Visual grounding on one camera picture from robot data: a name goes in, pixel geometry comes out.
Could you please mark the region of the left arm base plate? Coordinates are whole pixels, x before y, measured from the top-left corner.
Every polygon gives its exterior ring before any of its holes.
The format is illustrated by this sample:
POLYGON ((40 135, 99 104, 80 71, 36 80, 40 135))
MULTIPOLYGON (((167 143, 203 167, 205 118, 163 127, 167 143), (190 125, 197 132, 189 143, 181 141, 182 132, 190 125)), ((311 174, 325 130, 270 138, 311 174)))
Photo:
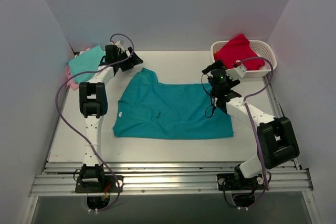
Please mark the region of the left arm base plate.
POLYGON ((97 179, 88 180, 77 178, 75 193, 90 194, 90 193, 118 193, 123 191, 124 177, 117 175, 118 183, 113 176, 106 176, 103 183, 97 179))

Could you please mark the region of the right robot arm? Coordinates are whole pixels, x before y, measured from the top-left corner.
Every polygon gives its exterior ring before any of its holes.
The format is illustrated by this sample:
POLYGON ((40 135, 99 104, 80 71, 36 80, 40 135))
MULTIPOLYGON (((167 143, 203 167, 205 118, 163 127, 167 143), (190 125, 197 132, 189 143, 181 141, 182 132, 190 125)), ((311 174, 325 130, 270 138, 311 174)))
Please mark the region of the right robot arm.
POLYGON ((264 183, 270 178, 267 172, 299 156, 300 150, 291 121, 258 109, 247 102, 233 88, 240 84, 246 75, 245 61, 237 61, 228 69, 221 60, 215 61, 202 70, 207 76, 211 90, 208 95, 213 109, 238 119, 250 127, 254 133, 257 150, 255 156, 235 167, 233 182, 236 187, 244 189, 251 184, 252 178, 262 175, 264 183))

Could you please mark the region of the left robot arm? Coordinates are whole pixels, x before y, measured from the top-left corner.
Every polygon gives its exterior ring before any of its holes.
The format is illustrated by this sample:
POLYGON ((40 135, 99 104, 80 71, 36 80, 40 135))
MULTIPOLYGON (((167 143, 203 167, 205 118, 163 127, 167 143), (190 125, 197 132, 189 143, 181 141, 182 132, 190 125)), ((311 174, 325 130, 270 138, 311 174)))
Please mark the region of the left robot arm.
POLYGON ((106 85, 118 70, 125 72, 142 63, 143 60, 132 47, 125 50, 121 45, 106 45, 98 72, 79 85, 79 108, 84 117, 87 139, 79 178, 94 192, 102 191, 106 185, 104 165, 100 158, 102 121, 108 111, 106 85))

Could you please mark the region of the teal t-shirt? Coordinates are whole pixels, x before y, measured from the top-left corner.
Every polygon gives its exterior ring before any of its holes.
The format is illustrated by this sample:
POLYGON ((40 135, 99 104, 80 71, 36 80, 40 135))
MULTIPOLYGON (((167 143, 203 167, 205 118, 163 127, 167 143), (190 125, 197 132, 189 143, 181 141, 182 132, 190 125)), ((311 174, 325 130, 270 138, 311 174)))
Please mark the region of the teal t-shirt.
POLYGON ((165 84, 154 71, 135 74, 118 102, 116 137, 212 140, 233 137, 231 117, 210 113, 209 84, 165 84))

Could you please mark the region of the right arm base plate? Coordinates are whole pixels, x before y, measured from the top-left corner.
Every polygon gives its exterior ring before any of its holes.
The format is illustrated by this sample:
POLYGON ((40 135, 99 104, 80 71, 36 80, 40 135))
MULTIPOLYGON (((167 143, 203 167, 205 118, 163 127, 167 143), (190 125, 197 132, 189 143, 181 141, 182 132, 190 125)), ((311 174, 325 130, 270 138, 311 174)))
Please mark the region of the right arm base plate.
POLYGON ((264 189, 264 182, 260 176, 253 178, 238 178, 234 173, 217 174, 217 185, 221 191, 252 191, 264 189))

